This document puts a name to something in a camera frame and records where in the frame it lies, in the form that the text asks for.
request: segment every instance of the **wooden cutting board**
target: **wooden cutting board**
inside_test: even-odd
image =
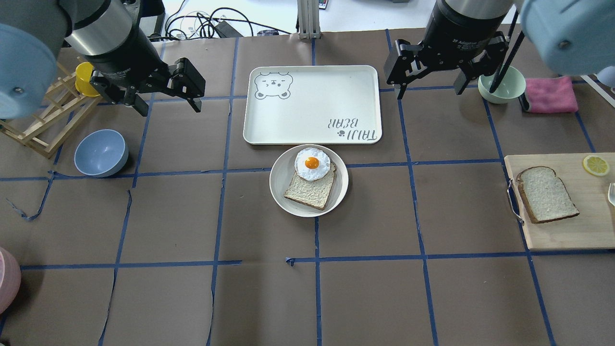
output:
[[[531,250],[615,248],[615,207],[607,199],[609,184],[615,182],[615,153],[598,153],[611,165],[611,172],[596,177],[583,169],[589,153],[509,155],[504,158],[508,176],[523,219],[523,232]],[[578,216],[547,223],[531,223],[519,195],[517,175],[534,166],[551,167],[562,179]]]

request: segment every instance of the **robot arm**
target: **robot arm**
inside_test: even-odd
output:
[[[64,39],[92,63],[90,83],[107,101],[146,116],[137,93],[163,92],[200,111],[205,79],[186,58],[164,63],[139,29],[141,16],[163,11],[160,0],[0,0],[0,118],[41,104]]]
[[[615,4],[611,0],[516,0],[525,35],[556,73],[596,73],[615,65]],[[459,95],[504,61],[509,37],[498,27],[513,0],[437,0],[423,41],[396,40],[384,66],[398,99],[409,83],[434,71],[461,69]]]

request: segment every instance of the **egg yolk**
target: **egg yolk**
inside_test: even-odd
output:
[[[317,158],[312,157],[312,156],[308,157],[306,160],[306,167],[310,169],[318,168],[319,164],[320,164],[320,161],[318,161]]]

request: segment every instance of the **white plate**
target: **white plate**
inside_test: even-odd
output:
[[[305,148],[317,148],[324,151],[338,168],[335,172],[335,180],[331,187],[329,200],[323,211],[284,198],[284,192],[288,189],[290,181],[295,174],[295,158],[299,151]],[[299,145],[288,149],[273,164],[271,174],[269,175],[269,189],[276,203],[287,212],[301,217],[320,216],[333,210],[344,199],[348,190],[348,170],[344,161],[331,149],[316,144]]]
[[[373,144],[381,137],[372,66],[258,67],[250,73],[244,122],[250,144]]]

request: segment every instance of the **folded cloth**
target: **folded cloth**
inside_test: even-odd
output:
[[[579,110],[570,77],[526,78],[525,92],[519,96],[524,111],[530,113],[574,113]]]

